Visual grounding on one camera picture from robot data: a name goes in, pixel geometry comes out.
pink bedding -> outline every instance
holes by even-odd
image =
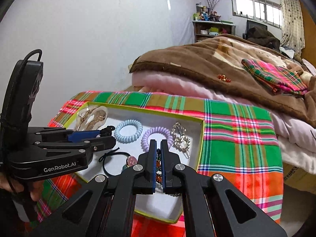
[[[171,75],[164,72],[156,71],[140,71],[132,74],[132,85],[136,87],[144,87],[142,92],[165,92],[175,95],[192,96],[219,100],[229,103],[241,103],[253,106],[259,106],[243,98],[235,98],[222,94],[216,90],[209,90],[194,81],[185,77]],[[316,130],[307,123],[287,116],[282,113],[271,111],[272,120],[274,122],[275,132],[277,135],[287,139],[291,144],[296,144],[304,150],[316,152]]]

pink charm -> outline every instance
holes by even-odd
[[[133,166],[137,164],[137,158],[135,158],[134,156],[129,156],[126,160],[126,164],[128,166]]]

spiral hair tie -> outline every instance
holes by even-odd
[[[123,127],[129,126],[129,125],[137,127],[136,133],[130,136],[122,136],[119,133],[120,130]],[[114,131],[114,138],[120,143],[130,143],[130,142],[136,141],[142,134],[142,131],[143,131],[143,125],[139,121],[135,119],[127,119],[124,122],[118,124],[118,126],[116,127]]]
[[[159,133],[159,134],[165,135],[167,137],[168,148],[170,149],[173,143],[173,137],[170,134],[170,131],[167,128],[164,128],[162,126],[156,126],[151,129],[148,129],[142,137],[141,144],[145,152],[149,151],[148,137],[152,135],[153,133]]]

window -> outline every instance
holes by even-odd
[[[282,27],[281,5],[268,0],[232,0],[233,15]]]

human hand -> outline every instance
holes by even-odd
[[[24,186],[21,185],[18,181],[15,179],[10,178],[13,188],[16,192],[22,192],[24,191]],[[40,196],[43,191],[43,183],[44,181],[38,181],[38,182],[32,182],[29,184],[29,191],[31,193],[31,198],[34,201],[38,201],[40,199]],[[11,189],[6,176],[3,173],[0,173],[0,189],[5,189],[6,191],[13,192]]]

